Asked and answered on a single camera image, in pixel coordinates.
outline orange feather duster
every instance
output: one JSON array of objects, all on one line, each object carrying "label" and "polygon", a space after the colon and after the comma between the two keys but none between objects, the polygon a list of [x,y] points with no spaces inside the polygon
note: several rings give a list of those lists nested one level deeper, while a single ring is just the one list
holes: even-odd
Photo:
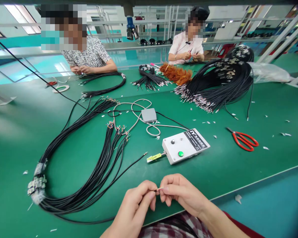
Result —
[{"label": "orange feather duster", "polygon": [[184,70],[183,68],[178,68],[174,65],[169,65],[164,63],[160,67],[160,71],[166,76],[170,81],[175,82],[177,85],[182,85],[189,82],[192,78],[191,70]]}]

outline workbench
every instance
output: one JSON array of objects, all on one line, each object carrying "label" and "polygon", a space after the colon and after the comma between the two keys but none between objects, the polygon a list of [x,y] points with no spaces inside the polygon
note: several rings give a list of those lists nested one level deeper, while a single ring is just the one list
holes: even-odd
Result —
[{"label": "workbench", "polygon": [[[185,67],[197,71],[201,65]],[[193,103],[180,102],[179,96],[171,92],[175,84],[161,87],[159,91],[140,88],[137,91],[137,87],[129,83],[141,77],[138,70],[122,72],[127,77],[126,84],[110,92],[109,97],[121,102],[148,99],[156,111],[189,128],[196,128],[211,147],[172,166],[166,157],[147,164],[147,157],[163,151],[163,138],[183,130],[160,127],[161,138],[157,140],[146,133],[147,125],[139,122],[130,132],[130,140],[124,148],[121,171],[145,152],[148,154],[127,170],[93,206],[67,217],[95,221],[114,216],[127,189],[138,186],[146,179],[159,186],[162,178],[168,174],[184,175],[212,200],[298,166],[298,88],[280,83],[255,84],[252,99],[255,103],[251,104],[250,118],[246,121],[250,92],[242,100],[228,105],[228,110],[239,118],[236,120],[225,110],[207,114]],[[60,80],[64,81],[68,77],[60,77]],[[79,86],[80,79],[70,76],[67,83],[70,88],[63,94],[76,101],[82,91],[109,88],[121,80],[120,76],[109,76]],[[27,185],[33,178],[40,157],[61,132],[74,103],[53,93],[52,88],[45,89],[45,83],[39,79],[0,85],[0,91],[10,97],[17,96],[10,104],[0,106],[0,237],[99,237],[111,222],[98,225],[71,224],[36,205],[30,207],[32,200],[27,195]],[[121,105],[117,109],[130,109],[130,105]],[[84,111],[76,106],[70,122],[73,123]],[[161,124],[177,125],[165,117],[157,117]],[[57,149],[47,167],[49,194],[67,196],[87,181],[103,147],[106,123],[112,119],[108,115],[97,116],[71,134]],[[135,121],[136,117],[131,111],[116,117],[117,125],[127,128]],[[259,142],[259,146],[253,152],[241,149],[226,127],[249,134]],[[282,136],[280,132],[292,136]],[[158,197],[156,210],[148,211],[144,225],[182,210],[177,202],[167,207]]]}]

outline floral shirt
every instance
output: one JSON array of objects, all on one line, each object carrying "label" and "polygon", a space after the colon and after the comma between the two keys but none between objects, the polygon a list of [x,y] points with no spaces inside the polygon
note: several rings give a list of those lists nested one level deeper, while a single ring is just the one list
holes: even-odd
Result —
[{"label": "floral shirt", "polygon": [[102,67],[110,60],[110,56],[98,38],[87,37],[87,49],[83,52],[79,50],[62,50],[62,55],[67,63],[72,66]]}]

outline gray cable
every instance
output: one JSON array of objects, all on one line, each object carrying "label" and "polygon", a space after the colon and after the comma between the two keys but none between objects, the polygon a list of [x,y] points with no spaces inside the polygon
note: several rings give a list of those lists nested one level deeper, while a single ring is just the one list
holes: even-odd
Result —
[{"label": "gray cable", "polygon": [[[146,100],[146,101],[150,102],[150,105],[147,106],[147,107],[143,107],[143,106],[137,104],[136,102],[138,102],[138,101],[140,101],[140,100],[143,100],[143,101]],[[152,105],[152,102],[149,101],[149,100],[147,100],[147,99],[138,99],[138,100],[136,100],[136,101],[134,101],[134,102],[121,102],[121,103],[118,103],[118,104],[114,107],[114,109],[113,109],[113,116],[114,116],[114,126],[115,126],[115,130],[117,130],[117,128],[116,128],[116,120],[115,120],[115,114],[114,114],[114,111],[115,111],[116,107],[117,107],[118,105],[121,105],[121,104],[131,104],[131,111],[132,111],[132,113],[137,117],[137,121],[136,121],[136,123],[135,123],[135,124],[128,130],[128,131],[127,131],[127,133],[129,133],[129,132],[132,130],[132,128],[138,123],[139,120],[142,121],[143,123],[145,123],[145,122],[140,118],[141,113],[140,113],[139,116],[138,116],[138,115],[133,111],[132,106],[133,106],[133,105],[137,105],[137,106],[139,106],[139,107],[142,107],[143,109],[147,109],[148,107],[150,107],[150,106]],[[145,124],[149,125],[149,126],[147,126],[147,128],[146,128],[147,133],[148,133],[149,135],[151,135],[151,136],[154,136],[154,137],[159,136],[159,135],[161,134],[161,131],[157,128],[157,126],[175,127],[175,128],[180,128],[180,129],[183,129],[183,130],[187,131],[186,128],[179,127],[179,126],[156,125],[156,124],[153,125],[153,124],[149,124],[149,123],[145,123]],[[158,130],[159,133],[156,134],[156,135],[155,135],[155,134],[151,134],[151,133],[148,131],[148,128],[149,128],[149,127],[154,127],[155,129]]]}]

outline plastic bag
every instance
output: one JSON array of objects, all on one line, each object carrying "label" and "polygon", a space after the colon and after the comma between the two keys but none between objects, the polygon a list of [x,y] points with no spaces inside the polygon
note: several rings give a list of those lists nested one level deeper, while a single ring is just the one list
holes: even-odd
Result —
[{"label": "plastic bag", "polygon": [[274,64],[247,62],[254,72],[254,83],[282,82],[288,83],[294,78]]}]

